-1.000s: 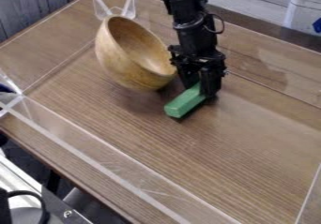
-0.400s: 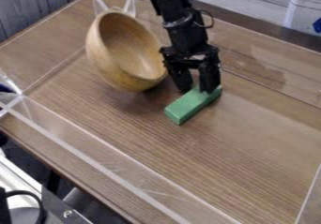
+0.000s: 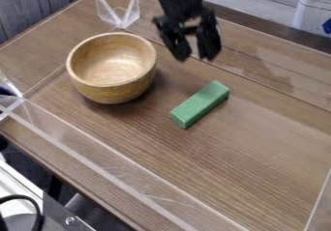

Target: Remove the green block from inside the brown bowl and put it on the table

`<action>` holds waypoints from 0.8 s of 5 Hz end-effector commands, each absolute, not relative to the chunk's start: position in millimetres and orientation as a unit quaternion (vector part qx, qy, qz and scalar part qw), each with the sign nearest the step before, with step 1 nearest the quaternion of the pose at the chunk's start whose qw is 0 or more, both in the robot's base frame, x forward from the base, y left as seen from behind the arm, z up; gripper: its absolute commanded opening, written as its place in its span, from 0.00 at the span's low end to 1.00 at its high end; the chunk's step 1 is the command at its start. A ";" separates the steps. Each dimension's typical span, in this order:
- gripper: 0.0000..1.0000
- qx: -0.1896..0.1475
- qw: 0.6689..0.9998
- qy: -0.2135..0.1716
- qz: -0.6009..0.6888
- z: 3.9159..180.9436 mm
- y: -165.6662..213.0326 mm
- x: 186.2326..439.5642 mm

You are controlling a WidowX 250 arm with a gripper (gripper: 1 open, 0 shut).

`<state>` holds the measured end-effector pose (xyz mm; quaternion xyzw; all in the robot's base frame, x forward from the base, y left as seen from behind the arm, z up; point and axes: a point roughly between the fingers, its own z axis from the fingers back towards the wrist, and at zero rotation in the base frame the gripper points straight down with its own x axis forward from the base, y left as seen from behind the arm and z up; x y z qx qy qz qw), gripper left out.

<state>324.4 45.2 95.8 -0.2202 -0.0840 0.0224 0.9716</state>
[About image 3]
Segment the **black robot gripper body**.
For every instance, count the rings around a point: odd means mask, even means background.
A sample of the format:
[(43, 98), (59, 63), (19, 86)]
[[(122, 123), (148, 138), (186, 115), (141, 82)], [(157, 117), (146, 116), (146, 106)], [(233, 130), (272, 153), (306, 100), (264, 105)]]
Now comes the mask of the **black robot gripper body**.
[(217, 30), (215, 12), (204, 4), (203, 0), (158, 0), (164, 14), (153, 18), (153, 22), (161, 32), (178, 32), (185, 29), (184, 24), (198, 18), (201, 21), (192, 29)]

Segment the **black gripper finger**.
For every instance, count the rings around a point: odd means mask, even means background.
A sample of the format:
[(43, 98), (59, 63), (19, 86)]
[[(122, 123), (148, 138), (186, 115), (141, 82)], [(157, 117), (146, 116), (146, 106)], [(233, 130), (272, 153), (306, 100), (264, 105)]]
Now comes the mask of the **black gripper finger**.
[(174, 59), (180, 62), (185, 62), (192, 54), (192, 48), (182, 29), (177, 25), (168, 23), (160, 23), (157, 27), (161, 39)]
[(196, 35), (200, 58), (212, 61), (223, 49), (215, 14), (205, 14), (203, 16)]

